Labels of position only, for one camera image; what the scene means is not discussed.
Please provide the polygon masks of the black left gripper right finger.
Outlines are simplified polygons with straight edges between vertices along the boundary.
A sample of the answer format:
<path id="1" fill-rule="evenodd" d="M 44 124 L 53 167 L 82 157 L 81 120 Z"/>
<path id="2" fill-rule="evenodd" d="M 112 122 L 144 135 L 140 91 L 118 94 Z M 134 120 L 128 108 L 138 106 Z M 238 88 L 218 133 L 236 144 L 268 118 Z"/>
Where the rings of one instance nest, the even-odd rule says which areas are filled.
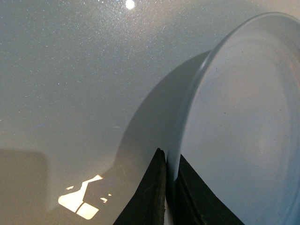
<path id="1" fill-rule="evenodd" d="M 222 203 L 190 163 L 180 157 L 175 182 L 175 225 L 242 225 L 243 222 Z"/>

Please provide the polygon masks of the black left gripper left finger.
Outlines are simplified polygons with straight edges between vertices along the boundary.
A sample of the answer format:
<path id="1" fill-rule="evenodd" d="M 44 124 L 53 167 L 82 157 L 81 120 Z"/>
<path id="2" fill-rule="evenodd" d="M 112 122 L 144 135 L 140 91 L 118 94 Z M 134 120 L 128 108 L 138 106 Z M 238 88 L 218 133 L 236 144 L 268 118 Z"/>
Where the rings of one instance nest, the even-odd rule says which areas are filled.
<path id="1" fill-rule="evenodd" d="M 115 225 L 163 225 L 165 216 L 166 161 L 158 148 L 135 192 Z"/>

